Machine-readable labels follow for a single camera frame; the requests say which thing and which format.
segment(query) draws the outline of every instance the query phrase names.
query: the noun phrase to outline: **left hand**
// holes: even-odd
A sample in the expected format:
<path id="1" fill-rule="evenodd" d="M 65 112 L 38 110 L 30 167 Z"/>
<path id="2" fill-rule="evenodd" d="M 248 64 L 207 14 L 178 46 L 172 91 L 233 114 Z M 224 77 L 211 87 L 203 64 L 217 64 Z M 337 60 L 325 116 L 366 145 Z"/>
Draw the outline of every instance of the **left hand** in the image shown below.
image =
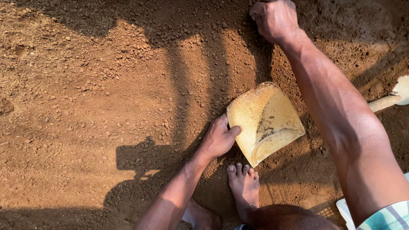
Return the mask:
<path id="1" fill-rule="evenodd" d="M 225 113 L 212 121 L 197 153 L 204 154 L 211 160 L 229 151 L 236 136 L 241 133 L 241 126 L 236 125 L 228 130 L 227 124 L 227 115 Z"/>

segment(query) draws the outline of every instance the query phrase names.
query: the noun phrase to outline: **toe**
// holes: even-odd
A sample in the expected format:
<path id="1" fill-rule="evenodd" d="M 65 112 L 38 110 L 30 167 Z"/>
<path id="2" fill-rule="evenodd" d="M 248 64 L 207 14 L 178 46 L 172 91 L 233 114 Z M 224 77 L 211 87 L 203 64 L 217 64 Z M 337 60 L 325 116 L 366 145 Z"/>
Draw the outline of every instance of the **toe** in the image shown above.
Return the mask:
<path id="1" fill-rule="evenodd" d="M 241 163 L 236 164 L 237 172 L 241 172 L 241 167 L 242 167 Z"/>
<path id="2" fill-rule="evenodd" d="M 251 178 L 254 178 L 255 172 L 254 172 L 253 168 L 249 169 L 249 175 L 250 175 Z"/>
<path id="3" fill-rule="evenodd" d="M 236 167 L 234 165 L 227 166 L 227 176 L 229 177 L 229 180 L 236 177 Z"/>
<path id="4" fill-rule="evenodd" d="M 249 171 L 250 166 L 249 165 L 245 165 L 243 167 L 243 176 L 247 176 L 247 172 Z"/>

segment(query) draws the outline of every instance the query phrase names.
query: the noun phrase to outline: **striped cloth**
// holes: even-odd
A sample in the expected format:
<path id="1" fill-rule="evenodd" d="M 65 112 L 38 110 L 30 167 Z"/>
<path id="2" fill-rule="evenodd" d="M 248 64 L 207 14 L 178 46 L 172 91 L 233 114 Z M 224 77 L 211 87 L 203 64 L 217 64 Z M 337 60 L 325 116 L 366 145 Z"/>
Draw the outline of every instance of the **striped cloth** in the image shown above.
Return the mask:
<path id="1" fill-rule="evenodd" d="M 409 201 L 392 204 L 373 214 L 357 230 L 409 230 Z"/>

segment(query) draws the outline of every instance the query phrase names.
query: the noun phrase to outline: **loose soil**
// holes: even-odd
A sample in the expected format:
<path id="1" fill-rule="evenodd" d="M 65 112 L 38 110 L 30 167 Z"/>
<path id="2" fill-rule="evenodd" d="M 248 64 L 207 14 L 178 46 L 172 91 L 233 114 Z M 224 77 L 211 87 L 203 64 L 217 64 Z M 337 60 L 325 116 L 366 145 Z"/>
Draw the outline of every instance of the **loose soil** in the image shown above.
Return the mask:
<path id="1" fill-rule="evenodd" d="M 313 212 L 343 197 L 291 66 L 249 18 L 254 0 L 0 2 L 0 229 L 132 229 L 212 119 L 264 81 L 306 134 L 261 162 L 260 204 Z M 409 74 L 407 0 L 296 0 L 300 27 L 368 101 Z M 409 171 L 409 107 L 377 113 Z M 226 166 L 193 197 L 239 223 Z M 180 229 L 189 224 L 181 223 Z"/>

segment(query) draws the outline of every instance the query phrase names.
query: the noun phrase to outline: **shovel handle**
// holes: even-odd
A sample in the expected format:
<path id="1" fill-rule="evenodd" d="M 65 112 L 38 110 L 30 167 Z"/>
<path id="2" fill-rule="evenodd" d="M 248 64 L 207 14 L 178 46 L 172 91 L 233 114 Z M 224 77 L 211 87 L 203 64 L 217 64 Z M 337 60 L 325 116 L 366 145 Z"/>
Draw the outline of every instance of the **shovel handle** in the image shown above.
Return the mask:
<path id="1" fill-rule="evenodd" d="M 373 101 L 369 103 L 368 105 L 369 105 L 369 108 L 371 108 L 372 112 L 376 112 L 376 111 L 382 110 L 384 108 L 388 108 L 389 106 L 396 104 L 401 99 L 402 97 L 399 95 L 391 95 L 391 96 L 386 96 L 376 101 Z"/>

